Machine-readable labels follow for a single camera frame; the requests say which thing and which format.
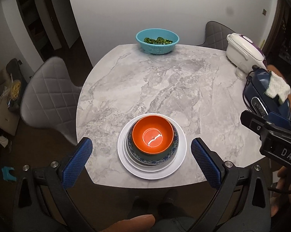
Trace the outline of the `right hand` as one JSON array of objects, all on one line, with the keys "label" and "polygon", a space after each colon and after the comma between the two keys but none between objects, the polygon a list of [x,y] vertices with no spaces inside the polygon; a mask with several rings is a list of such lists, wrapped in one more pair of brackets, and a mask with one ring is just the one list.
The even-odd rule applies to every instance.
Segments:
[{"label": "right hand", "polygon": [[282,167],[277,176],[276,189],[270,199],[271,204],[271,231],[291,231],[291,170]]}]

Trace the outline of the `left hand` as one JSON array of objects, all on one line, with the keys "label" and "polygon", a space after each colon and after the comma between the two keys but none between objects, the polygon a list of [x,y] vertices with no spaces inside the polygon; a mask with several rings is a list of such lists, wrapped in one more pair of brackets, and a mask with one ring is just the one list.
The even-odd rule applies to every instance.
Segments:
[{"label": "left hand", "polygon": [[125,219],[116,222],[104,229],[105,232],[140,232],[148,231],[154,224],[156,220],[153,215],[141,215],[134,217],[132,219]]}]

